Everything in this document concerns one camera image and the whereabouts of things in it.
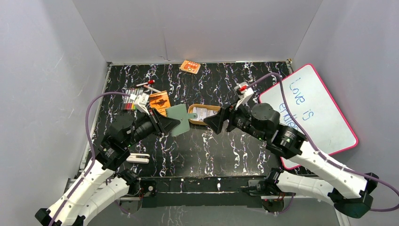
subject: red border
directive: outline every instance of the red border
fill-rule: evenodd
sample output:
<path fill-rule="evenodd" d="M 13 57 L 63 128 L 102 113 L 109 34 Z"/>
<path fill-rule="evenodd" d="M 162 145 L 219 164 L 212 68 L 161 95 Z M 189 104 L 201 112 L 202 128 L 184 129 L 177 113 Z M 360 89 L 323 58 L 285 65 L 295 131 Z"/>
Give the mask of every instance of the red border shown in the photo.
<path fill-rule="evenodd" d="M 314 70 L 314 72 L 316 73 L 317 77 L 319 78 L 321 84 L 323 84 L 324 89 L 326 89 L 328 95 L 330 96 L 331 100 L 333 101 L 333 103 L 334 103 L 335 106 L 337 107 L 337 110 L 338 110 L 339 113 L 341 114 L 341 116 L 342 116 L 343 120 L 345 121 L 346 125 L 348 125 L 348 128 L 351 130 L 353 136 L 354 136 L 355 139 L 356 139 L 356 143 L 355 143 L 354 145 L 352 145 L 352 146 L 350 146 L 350 147 L 347 147 L 347 148 L 344 148 L 344 149 L 342 149 L 342 150 L 336 151 L 336 152 L 331 153 L 331 154 L 329 154 L 329 155 L 337 154 L 337 153 L 346 151 L 346 150 L 348 150 L 348 149 L 351 149 L 351 148 L 353 148 L 353 147 L 356 147 L 356 146 L 358 145 L 358 143 L 359 143 L 358 136 L 356 136 L 355 132 L 353 132 L 352 127 L 349 125 L 349 123 L 348 123 L 348 121 L 346 120 L 345 116 L 342 114 L 341 109 L 339 109 L 337 103 L 335 102 L 335 100 L 334 100 L 333 96 L 331 95 L 331 93 L 328 91 L 328 89 L 327 89 L 326 85 L 324 84 L 323 80 L 321 79 L 319 73 L 317 73 L 316 68 L 314 68 L 314 66 L 313 66 L 312 64 L 306 64 L 306 65 L 302 66 L 301 68 L 299 68 L 298 70 L 296 70 L 295 72 L 301 70 L 303 67 L 308 66 L 308 65 L 310 65 L 310 66 L 313 68 L 313 70 Z M 261 93 L 261 94 L 259 95 L 259 102 L 260 102 L 260 103 L 261 103 L 261 95 L 262 95 L 263 93 Z M 300 165 L 298 165 L 298 166 L 294 166 L 294 167 L 292 167 L 292 168 L 287 168 L 287 167 L 284 165 L 284 161 L 282 160 L 282 158 L 281 158 L 281 162 L 283 163 L 284 168 L 287 169 L 287 170 L 292 170 L 292 169 L 295 169 L 295 168 L 297 168 L 297 167 L 300 166 Z"/>

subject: gray floor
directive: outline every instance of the gray floor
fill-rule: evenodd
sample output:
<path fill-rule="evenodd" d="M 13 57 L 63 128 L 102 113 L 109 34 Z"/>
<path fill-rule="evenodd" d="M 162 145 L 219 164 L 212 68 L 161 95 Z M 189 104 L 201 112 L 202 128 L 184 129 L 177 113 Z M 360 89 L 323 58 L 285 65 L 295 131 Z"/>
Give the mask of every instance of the gray floor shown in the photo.
<path fill-rule="evenodd" d="M 142 208 L 129 218 L 108 206 L 89 226 L 338 226 L 334 208 L 315 199 L 295 199 L 291 209 L 274 217 L 243 206 Z"/>

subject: marker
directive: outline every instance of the marker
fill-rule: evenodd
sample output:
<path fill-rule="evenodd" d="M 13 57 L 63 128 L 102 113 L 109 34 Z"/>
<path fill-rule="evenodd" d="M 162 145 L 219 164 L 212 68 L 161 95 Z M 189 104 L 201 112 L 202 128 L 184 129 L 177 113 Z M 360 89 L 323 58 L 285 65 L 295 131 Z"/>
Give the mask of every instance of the marker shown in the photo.
<path fill-rule="evenodd" d="M 155 82 L 155 80 L 149 80 L 148 82 L 136 85 L 136 87 L 143 86 L 143 85 L 148 85 L 148 84 L 153 84 L 154 82 Z"/>
<path fill-rule="evenodd" d="M 144 88 L 147 88 L 147 89 L 149 89 L 149 90 L 151 90 L 151 91 L 153 91 L 153 92 L 156 92 L 156 93 L 160 93 L 161 91 L 159 91 L 159 90 L 157 90 L 157 89 L 154 89 L 154 88 L 151 88 L 151 87 L 149 87 L 149 86 L 146 86 L 146 85 L 143 85 L 144 86 Z"/>

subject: whiteboard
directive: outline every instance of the whiteboard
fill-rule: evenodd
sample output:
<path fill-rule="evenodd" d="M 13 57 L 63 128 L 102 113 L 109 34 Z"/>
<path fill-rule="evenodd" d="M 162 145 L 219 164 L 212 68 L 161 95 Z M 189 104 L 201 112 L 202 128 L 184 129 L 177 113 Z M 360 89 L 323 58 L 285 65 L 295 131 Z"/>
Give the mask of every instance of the whiteboard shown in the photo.
<path fill-rule="evenodd" d="M 313 65 L 305 65 L 286 77 L 283 86 L 293 116 L 320 150 L 332 155 L 358 144 L 357 136 Z M 301 131 L 288 115 L 279 83 L 262 93 L 259 101 L 270 104 L 280 113 L 281 124 Z M 301 150 L 313 151 L 310 146 Z M 281 160 L 288 170 L 299 166 L 290 160 L 284 158 Z"/>

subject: black marble table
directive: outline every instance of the black marble table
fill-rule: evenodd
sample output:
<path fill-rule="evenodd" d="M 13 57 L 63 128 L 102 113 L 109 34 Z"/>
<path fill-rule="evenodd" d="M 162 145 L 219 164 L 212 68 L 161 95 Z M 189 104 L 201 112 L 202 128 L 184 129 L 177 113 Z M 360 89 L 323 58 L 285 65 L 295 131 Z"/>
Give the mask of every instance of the black marble table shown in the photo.
<path fill-rule="evenodd" d="M 136 84 L 155 80 L 155 89 L 166 90 L 171 105 L 205 104 L 221 106 L 238 96 L 237 83 L 255 81 L 269 73 L 289 75 L 286 62 L 210 63 L 201 64 L 198 74 L 179 70 L 180 64 L 112 65 L 105 91 L 124 92 Z M 247 108 L 259 102 L 259 95 L 276 83 L 270 77 L 253 87 L 255 94 Z M 97 118 L 94 143 L 98 145 L 115 115 L 121 111 L 122 97 L 103 98 Z M 129 168 L 141 177 L 236 177 L 267 175 L 270 168 L 281 167 L 279 158 L 265 149 L 265 143 L 239 129 L 216 135 L 206 126 L 190 124 L 190 131 L 177 137 L 149 136 L 130 148 L 132 153 L 147 153 L 149 164 L 125 162 L 119 170 Z M 293 173 L 308 174 L 305 168 Z"/>

